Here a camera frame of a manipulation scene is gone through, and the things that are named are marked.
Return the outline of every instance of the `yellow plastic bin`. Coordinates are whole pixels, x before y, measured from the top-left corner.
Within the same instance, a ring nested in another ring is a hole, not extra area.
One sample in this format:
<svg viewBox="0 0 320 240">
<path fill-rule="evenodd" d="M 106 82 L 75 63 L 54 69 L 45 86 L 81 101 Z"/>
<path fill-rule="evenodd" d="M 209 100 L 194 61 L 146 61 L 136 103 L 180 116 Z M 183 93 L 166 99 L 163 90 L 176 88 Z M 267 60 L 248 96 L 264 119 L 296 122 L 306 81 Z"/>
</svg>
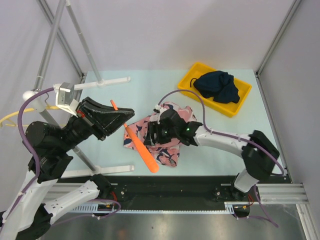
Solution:
<svg viewBox="0 0 320 240">
<path fill-rule="evenodd" d="M 190 81 L 193 78 L 198 79 L 202 75 L 209 73 L 209 72 L 214 72 L 214 71 L 216 71 L 216 69 L 209 67 L 207 65 L 204 65 L 203 63 L 196 62 L 190 68 L 190 70 L 187 72 L 187 74 L 184 76 L 184 78 L 179 82 L 178 88 L 194 91 L 195 93 L 199 94 L 199 96 L 202 98 L 202 100 L 206 106 L 208 106 L 209 108 L 212 108 L 212 109 L 231 118 L 239 112 L 239 110 L 240 110 L 241 106 L 244 104 L 244 101 L 246 100 L 252 86 L 249 83 L 246 83 L 246 82 L 241 81 L 237 78 L 234 78 L 234 84 L 235 84 L 236 88 L 239 90 L 238 95 L 240 97 L 240 100 L 238 103 L 234 103 L 234 102 L 219 103 L 219 102 L 213 101 L 213 97 L 204 98 L 201 96 L 200 92 L 193 86 L 193 84 L 191 84 L 191 86 L 190 86 Z M 199 99 L 197 98 L 197 96 L 195 96 L 191 92 L 182 91 L 181 93 L 183 95 L 188 96 L 189 98 L 192 98 L 192 99 L 200 102 Z"/>
</svg>

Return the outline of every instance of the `pink floral cloth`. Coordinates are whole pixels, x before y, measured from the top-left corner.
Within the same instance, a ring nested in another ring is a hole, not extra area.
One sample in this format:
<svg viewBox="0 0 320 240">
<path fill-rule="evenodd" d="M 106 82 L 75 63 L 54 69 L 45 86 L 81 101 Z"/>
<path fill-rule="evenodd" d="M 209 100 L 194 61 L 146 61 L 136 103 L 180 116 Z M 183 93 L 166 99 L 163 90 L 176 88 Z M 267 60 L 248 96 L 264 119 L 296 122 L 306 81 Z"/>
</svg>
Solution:
<svg viewBox="0 0 320 240">
<path fill-rule="evenodd" d="M 161 107 L 165 109 L 174 109 L 175 111 L 177 111 L 179 116 L 185 120 L 185 122 L 197 121 L 196 117 L 193 115 L 191 107 L 189 106 L 181 108 L 179 105 L 167 101 L 164 104 L 162 104 Z M 148 123 L 150 121 L 156 121 L 158 117 L 159 114 L 154 113 L 150 116 L 141 119 L 140 121 L 137 121 L 129 125 L 129 128 L 131 128 L 136 133 L 137 137 L 142 142 L 144 142 L 148 133 Z M 154 159 L 156 159 L 160 164 L 170 167 L 176 167 L 178 164 L 178 158 L 180 156 L 179 145 L 182 145 L 182 143 L 177 138 L 173 138 L 171 139 L 171 142 L 168 142 L 166 144 L 157 143 L 155 146 L 146 146 L 146 148 L 154 157 Z M 125 148 L 131 148 L 133 150 L 136 150 L 134 143 L 127 136 L 126 132 L 124 133 L 123 146 Z"/>
</svg>

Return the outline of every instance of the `navy blue cloth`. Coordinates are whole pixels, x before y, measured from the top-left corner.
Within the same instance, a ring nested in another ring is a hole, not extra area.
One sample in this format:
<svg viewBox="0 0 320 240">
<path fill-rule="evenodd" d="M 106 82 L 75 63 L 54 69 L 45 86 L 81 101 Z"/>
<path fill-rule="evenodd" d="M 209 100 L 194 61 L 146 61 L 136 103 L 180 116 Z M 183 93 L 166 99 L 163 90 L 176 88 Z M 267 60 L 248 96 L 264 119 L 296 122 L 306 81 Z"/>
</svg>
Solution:
<svg viewBox="0 0 320 240">
<path fill-rule="evenodd" d="M 193 86 L 204 98 L 213 97 L 213 101 L 217 103 L 228 104 L 233 102 L 237 104 L 240 100 L 239 90 L 234 83 L 234 76 L 224 71 L 208 72 L 196 79 Z"/>
</svg>

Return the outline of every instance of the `light blue table surface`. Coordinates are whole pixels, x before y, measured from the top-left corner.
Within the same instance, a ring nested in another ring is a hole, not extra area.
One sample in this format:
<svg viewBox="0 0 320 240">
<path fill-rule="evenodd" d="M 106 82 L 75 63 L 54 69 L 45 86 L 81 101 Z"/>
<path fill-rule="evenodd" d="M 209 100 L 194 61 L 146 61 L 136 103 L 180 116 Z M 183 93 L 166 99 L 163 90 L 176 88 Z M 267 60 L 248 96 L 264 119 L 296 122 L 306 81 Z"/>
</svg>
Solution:
<svg viewBox="0 0 320 240">
<path fill-rule="evenodd" d="M 101 71 L 103 79 L 131 77 L 129 83 L 111 85 L 105 88 L 90 88 L 82 92 L 81 98 L 91 97 L 98 103 L 110 106 L 114 100 L 118 107 L 132 108 L 135 116 L 127 123 L 134 123 L 153 113 L 155 105 L 168 92 L 176 90 L 178 82 L 188 70 L 127 70 Z M 251 69 L 223 70 L 236 78 L 252 85 L 252 89 L 239 113 L 229 118 L 209 107 L 205 107 L 206 123 L 218 131 L 251 134 L 260 130 L 275 143 L 272 129 L 267 117 L 265 106 L 260 95 L 255 74 Z M 86 83 L 96 81 L 92 71 L 88 72 Z M 181 93 L 169 96 L 166 101 L 172 101 L 181 107 L 189 105 L 197 120 L 202 122 L 201 104 Z M 79 147 L 95 165 L 113 167 L 135 165 L 134 172 L 117 173 L 117 175 L 151 176 L 148 168 L 138 152 L 123 147 L 124 128 L 109 136 L 105 141 L 99 141 L 91 136 Z M 87 166 L 73 153 L 67 170 L 82 170 Z M 218 176 L 236 175 L 244 169 L 243 160 L 236 155 L 212 147 L 181 146 L 177 167 L 160 166 L 157 176 Z M 274 173 L 280 173 L 275 167 Z"/>
</svg>

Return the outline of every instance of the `white wall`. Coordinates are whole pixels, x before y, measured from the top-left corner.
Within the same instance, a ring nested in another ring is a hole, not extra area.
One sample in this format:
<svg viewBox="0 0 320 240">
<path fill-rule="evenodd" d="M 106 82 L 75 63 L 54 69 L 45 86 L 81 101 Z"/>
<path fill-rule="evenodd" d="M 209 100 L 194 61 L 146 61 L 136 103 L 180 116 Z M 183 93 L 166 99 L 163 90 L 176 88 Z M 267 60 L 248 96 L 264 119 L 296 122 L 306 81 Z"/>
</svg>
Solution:
<svg viewBox="0 0 320 240">
<path fill-rule="evenodd" d="M 1 1 L 0 119 L 18 111 L 23 92 L 34 87 L 49 31 L 49 24 L 35 0 Z M 62 82 L 79 82 L 79 79 L 57 41 L 43 89 Z M 42 120 L 38 114 L 26 114 L 26 124 Z M 55 116 L 59 123 L 67 120 L 67 114 L 62 112 Z M 0 128 L 0 153 L 1 212 L 18 192 L 31 154 L 23 147 L 16 127 Z"/>
<path fill-rule="evenodd" d="M 293 0 L 71 0 L 99 70 L 257 69 Z M 48 0 L 52 9 L 57 0 Z M 62 29 L 90 66 L 70 17 Z"/>
<path fill-rule="evenodd" d="M 261 75 L 289 171 L 320 224 L 320 1 L 305 0 Z"/>
</svg>

